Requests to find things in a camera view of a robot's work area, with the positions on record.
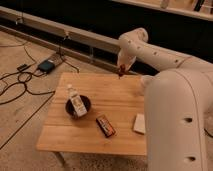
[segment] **gray floor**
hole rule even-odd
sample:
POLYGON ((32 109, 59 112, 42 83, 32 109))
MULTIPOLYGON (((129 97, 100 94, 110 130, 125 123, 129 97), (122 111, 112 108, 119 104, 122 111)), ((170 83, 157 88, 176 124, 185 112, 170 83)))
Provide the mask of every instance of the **gray floor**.
MULTIPOLYGON (((20 44, 14 36, 0 31, 0 46, 20 44)), ((53 51, 33 43, 27 43, 26 49, 38 63, 46 59, 53 51)), ((0 75, 15 72, 17 66, 32 61, 27 57, 22 46, 13 48, 0 48, 0 75)), ((74 58, 67 57, 72 65, 77 66, 80 72, 110 73, 104 69, 83 63, 74 58)), ((54 90, 60 74, 64 71, 75 72, 66 64, 60 65, 50 75, 32 79, 29 83, 33 92, 54 90)), ((6 79, 12 83, 16 77, 6 79)), ((1 97, 1 101, 10 99, 23 90, 21 86, 9 89, 1 97)), ((0 106, 0 146, 26 121, 29 116, 49 97, 49 95, 32 96, 25 94, 20 99, 0 106)), ((144 170, 146 157, 115 156, 98 154, 63 153, 68 167, 62 168, 55 156, 50 152, 40 152, 35 149, 36 142, 42 129, 50 101, 15 135, 0 151, 0 171, 16 170, 75 170, 75 171, 136 171, 144 170)), ((213 132, 212 114, 205 114, 205 126, 213 132)), ((206 137, 209 170, 213 170, 213 139, 206 137)))

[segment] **small wooden table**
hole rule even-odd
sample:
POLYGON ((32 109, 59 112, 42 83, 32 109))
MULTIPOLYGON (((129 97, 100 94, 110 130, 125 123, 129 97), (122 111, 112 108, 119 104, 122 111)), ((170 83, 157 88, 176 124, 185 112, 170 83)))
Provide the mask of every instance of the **small wooden table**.
POLYGON ((118 155, 146 155, 144 135, 132 130, 135 116, 143 113, 140 76, 115 74, 63 73, 37 143, 38 150, 52 151, 65 163, 59 152, 118 155), (67 84, 92 103, 89 113, 73 120, 65 110, 67 84), (105 115, 116 135, 105 138, 95 119, 105 115))

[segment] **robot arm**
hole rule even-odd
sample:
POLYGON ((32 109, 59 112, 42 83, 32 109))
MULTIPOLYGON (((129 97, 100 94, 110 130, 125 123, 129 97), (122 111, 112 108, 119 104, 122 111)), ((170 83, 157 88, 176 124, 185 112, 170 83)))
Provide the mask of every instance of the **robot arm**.
POLYGON ((117 65, 125 65, 126 71, 135 62, 136 56, 142 62, 158 71, 170 68, 203 69, 212 68, 212 64, 195 56, 161 48, 147 43, 148 33, 143 28, 122 34, 119 37, 121 51, 117 65))
POLYGON ((138 59, 161 71, 142 76, 149 171, 207 171, 203 114, 213 108, 213 66, 147 43, 140 28, 119 38, 118 67, 138 59))

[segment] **dark bowl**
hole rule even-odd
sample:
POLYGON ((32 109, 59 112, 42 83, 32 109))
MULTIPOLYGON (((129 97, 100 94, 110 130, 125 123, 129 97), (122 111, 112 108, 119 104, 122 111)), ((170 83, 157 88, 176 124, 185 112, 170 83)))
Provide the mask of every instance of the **dark bowl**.
MULTIPOLYGON (((86 96, 80 95, 80 97, 81 97, 81 100, 82 100, 82 102, 84 103, 84 106, 86 107, 87 113, 88 113, 89 110, 90 110, 90 108, 91 108, 91 102, 90 102, 89 98, 86 97, 86 96)), ((78 116, 76 116, 76 115, 74 114, 74 113, 75 113, 75 109, 74 109, 74 107, 73 107, 73 105, 72 105, 72 103, 71 103, 70 100, 67 100, 67 103, 66 103, 66 107, 65 107, 65 108, 66 108, 67 113, 69 113, 69 115, 70 115, 72 118, 74 118, 74 119, 79 118, 78 116)))

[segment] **bottle cap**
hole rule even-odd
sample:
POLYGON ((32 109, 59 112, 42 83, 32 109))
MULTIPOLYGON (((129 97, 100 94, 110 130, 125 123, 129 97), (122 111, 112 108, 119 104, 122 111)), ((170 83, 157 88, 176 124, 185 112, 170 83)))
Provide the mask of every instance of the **bottle cap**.
POLYGON ((72 84, 67 85, 67 89, 70 90, 72 88, 72 84))

